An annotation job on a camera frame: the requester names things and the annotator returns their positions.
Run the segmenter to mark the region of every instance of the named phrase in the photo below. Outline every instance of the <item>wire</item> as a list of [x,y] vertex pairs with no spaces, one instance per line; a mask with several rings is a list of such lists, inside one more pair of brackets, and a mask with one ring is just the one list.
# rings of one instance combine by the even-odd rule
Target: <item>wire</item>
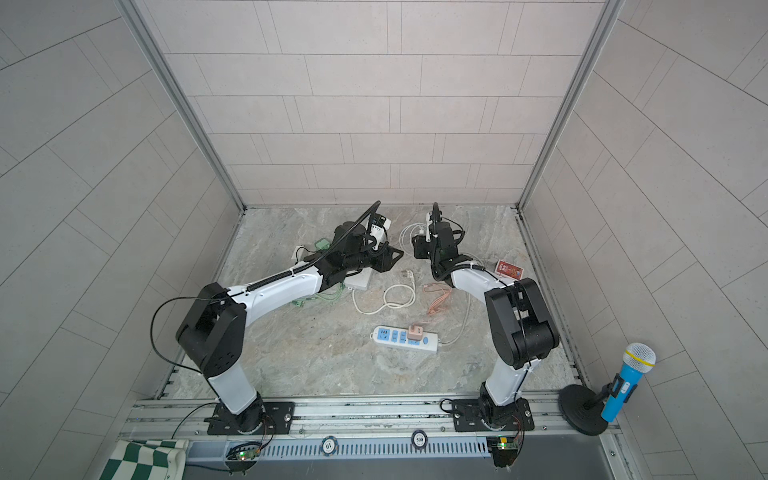
[[[377,308],[376,310],[373,310],[372,312],[363,312],[360,309],[360,307],[357,306],[357,300],[355,299],[355,290],[352,290],[352,303],[355,304],[355,310],[357,310],[358,313],[362,313],[363,315],[375,315],[378,312],[381,312],[382,310],[384,310],[385,308],[398,309],[398,308],[403,308],[404,306],[411,306],[411,305],[413,305],[413,303],[416,301],[416,283],[415,283],[415,279],[413,277],[413,272],[411,270],[407,270],[406,272],[408,273],[408,278],[411,279],[411,284],[410,285],[405,285],[404,283],[396,283],[395,285],[391,285],[391,286],[387,287],[387,289],[384,290],[384,305],[381,305],[379,308]],[[386,299],[386,294],[391,289],[396,288],[398,286],[400,286],[402,288],[407,288],[411,292],[411,298],[407,302],[405,302],[405,303],[389,302]]]
[[190,415],[195,413],[197,410],[202,409],[204,406],[218,405],[218,404],[219,404],[219,402],[208,402],[208,403],[204,403],[203,405],[196,406],[194,409],[192,409],[191,412],[187,413],[187,416],[185,416],[184,418],[181,419],[181,422],[179,422],[178,425],[176,425],[176,429],[174,430],[174,433],[170,436],[170,439],[173,440],[174,436],[176,436],[176,432],[179,431],[179,428],[181,427],[181,424],[184,423],[188,418],[190,418]]

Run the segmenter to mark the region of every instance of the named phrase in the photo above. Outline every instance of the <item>gray marble surface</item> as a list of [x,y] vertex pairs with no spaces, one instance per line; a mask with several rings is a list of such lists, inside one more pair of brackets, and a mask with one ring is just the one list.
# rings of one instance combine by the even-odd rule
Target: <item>gray marble surface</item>
[[[296,245],[313,248],[316,240],[333,238],[333,230],[355,220],[365,207],[257,208],[248,210],[220,275],[224,286],[253,282],[293,265]],[[392,220],[389,238],[397,247],[400,230],[424,222],[429,206],[379,208]],[[471,253],[486,266],[499,259],[525,269],[535,279],[528,251],[512,210],[507,206],[441,206],[443,215],[466,230],[459,251]],[[374,272],[369,288],[356,293],[361,310],[382,305],[382,294],[394,283],[408,283],[403,272],[415,275],[416,302],[376,315],[355,311],[345,290],[333,302],[311,300],[288,304],[258,319],[246,331],[241,361],[248,379],[263,396],[320,396],[397,394],[416,392],[476,392],[493,369],[496,352],[488,328],[485,305],[471,299],[467,326],[459,341],[440,346],[437,354],[377,346],[369,338],[378,325],[407,327],[419,323],[441,339],[453,339],[461,329],[468,295],[454,290],[447,310],[428,316],[438,293],[423,293],[433,282],[427,260],[403,257],[392,270]],[[406,289],[393,289],[388,300],[403,302]],[[185,364],[192,365],[189,359]],[[173,399],[212,398],[202,377],[183,371],[174,374],[166,392]],[[573,383],[562,347],[553,350],[532,375],[525,389],[560,389]]]

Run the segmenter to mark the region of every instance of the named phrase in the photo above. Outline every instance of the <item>black cable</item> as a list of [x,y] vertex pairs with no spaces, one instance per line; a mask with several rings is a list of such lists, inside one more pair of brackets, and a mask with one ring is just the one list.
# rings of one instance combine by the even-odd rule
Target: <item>black cable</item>
[[195,465],[192,463],[187,463],[187,467],[202,468],[203,470],[211,470],[212,472],[226,472],[226,473],[233,472],[233,470],[224,470],[223,468],[207,467],[205,465]]
[[181,424],[182,424],[182,423],[184,423],[184,421],[185,421],[185,420],[187,420],[188,418],[190,418],[190,415],[192,415],[193,413],[195,413],[197,410],[200,410],[200,409],[202,409],[204,406],[208,406],[208,405],[218,405],[218,404],[219,404],[219,402],[208,402],[208,403],[204,403],[203,405],[198,405],[198,406],[196,406],[194,409],[192,409],[192,411],[191,411],[191,412],[187,413],[187,416],[185,416],[184,418],[182,418],[182,419],[181,419],[181,422],[179,422],[179,424],[178,424],[178,425],[176,425],[176,429],[174,430],[174,433],[173,433],[173,434],[170,436],[170,439],[172,440],[172,439],[174,438],[174,436],[176,436],[176,432],[178,432],[178,431],[179,431],[179,428],[181,427]]
[[381,205],[381,200],[377,200],[373,203],[370,207],[368,207],[368,210],[362,213],[360,217],[358,217],[357,220],[355,220],[349,229],[347,229],[346,232],[342,233],[342,235],[333,243],[331,243],[330,247],[328,247],[326,250],[323,251],[323,254],[317,257],[316,259],[312,260],[309,263],[304,263],[302,266],[299,266],[292,270],[286,270],[284,272],[276,273],[272,276],[268,276],[265,279],[259,280],[258,282],[251,283],[249,286],[246,287],[245,291],[247,292],[253,292],[254,290],[261,288],[262,286],[265,286],[269,283],[274,282],[275,280],[280,280],[282,278],[286,278],[287,276],[294,275],[299,272],[303,272],[304,270],[315,266],[316,263],[324,259],[325,257],[329,256],[333,250],[339,246],[342,241],[344,241],[350,233],[352,233],[352,230],[354,230],[358,225],[362,223],[363,220],[365,220],[369,215],[374,214],[376,210],[379,208],[379,205]]

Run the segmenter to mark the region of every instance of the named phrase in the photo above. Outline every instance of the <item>metal frame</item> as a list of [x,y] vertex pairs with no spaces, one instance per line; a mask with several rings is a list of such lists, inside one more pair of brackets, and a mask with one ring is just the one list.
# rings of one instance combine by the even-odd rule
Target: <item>metal frame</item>
[[157,78],[160,79],[160,83],[163,85],[163,88],[165,88],[171,101],[176,106],[176,110],[179,112],[181,120],[187,125],[187,129],[189,129],[192,138],[200,148],[200,152],[202,152],[203,156],[208,160],[210,166],[213,167],[216,176],[219,177],[219,180],[224,184],[227,193],[232,200],[234,200],[238,210],[243,213],[247,208],[246,204],[243,202],[243,199],[237,192],[230,176],[224,169],[221,159],[208,139],[200,120],[197,118],[192,106],[187,100],[187,96],[182,92],[181,86],[171,72],[170,67],[168,67],[165,57],[152,38],[152,34],[144,23],[141,13],[139,13],[136,8],[134,0],[114,0],[114,2],[120,13],[123,15],[123,19],[131,30],[131,33],[133,33],[144,56],[149,61],[154,73],[157,75]]
[[571,83],[568,85],[568,90],[563,97],[563,103],[560,104],[558,114],[554,118],[554,122],[547,133],[547,138],[544,142],[544,146],[539,152],[538,159],[533,166],[531,176],[528,178],[528,182],[525,184],[523,194],[518,202],[518,209],[524,210],[531,199],[533,190],[536,187],[538,179],[541,178],[541,174],[544,172],[544,167],[549,161],[549,157],[552,155],[554,146],[560,139],[560,135],[563,133],[565,123],[568,121],[568,117],[576,106],[578,98],[581,96],[581,92],[584,90],[584,86],[587,84],[589,74],[594,68],[594,64],[598,61],[600,52],[611,34],[616,19],[619,16],[621,6],[624,4],[624,0],[605,0],[603,9],[600,12],[597,23],[594,25],[592,35],[589,38],[587,47],[584,49],[584,54],[581,56],[576,72],[574,73]]

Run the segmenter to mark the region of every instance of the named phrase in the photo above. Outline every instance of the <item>toy microphone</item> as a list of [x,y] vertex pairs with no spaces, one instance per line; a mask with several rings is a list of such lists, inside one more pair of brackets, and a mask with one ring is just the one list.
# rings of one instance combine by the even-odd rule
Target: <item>toy microphone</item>
[[624,351],[624,366],[608,387],[608,400],[601,416],[606,422],[613,422],[621,407],[637,388],[644,374],[650,372],[656,363],[656,353],[643,343],[631,343]]

